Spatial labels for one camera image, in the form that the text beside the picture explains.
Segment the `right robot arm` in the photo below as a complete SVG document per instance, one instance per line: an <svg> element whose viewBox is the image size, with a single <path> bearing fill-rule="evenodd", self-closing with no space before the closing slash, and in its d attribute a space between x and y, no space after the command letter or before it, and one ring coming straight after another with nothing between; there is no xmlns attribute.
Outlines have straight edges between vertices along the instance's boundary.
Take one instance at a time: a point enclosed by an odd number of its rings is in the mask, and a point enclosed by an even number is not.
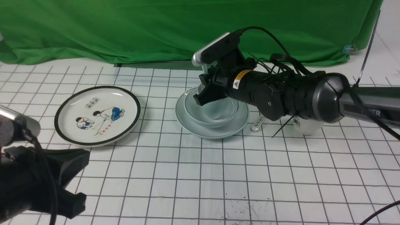
<svg viewBox="0 0 400 225"><path fill-rule="evenodd" d="M278 74L241 67L209 68L199 76L205 86L194 99L200 106L232 98L256 107L270 121L299 116L323 123L343 117L399 128L399 87L353 87L340 73L317 71Z"/></svg>

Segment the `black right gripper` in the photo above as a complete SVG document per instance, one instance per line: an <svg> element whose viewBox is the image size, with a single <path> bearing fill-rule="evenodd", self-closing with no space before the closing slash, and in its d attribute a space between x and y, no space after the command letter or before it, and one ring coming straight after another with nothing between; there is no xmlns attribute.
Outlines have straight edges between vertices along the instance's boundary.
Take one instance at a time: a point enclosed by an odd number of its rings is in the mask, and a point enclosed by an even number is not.
<svg viewBox="0 0 400 225"><path fill-rule="evenodd" d="M211 66L209 73L199 75L205 86L194 95L197 105L204 106L225 98L232 98L256 107L271 121L283 117L283 78L273 73L251 70L248 66L223 74L219 65Z"/></svg>

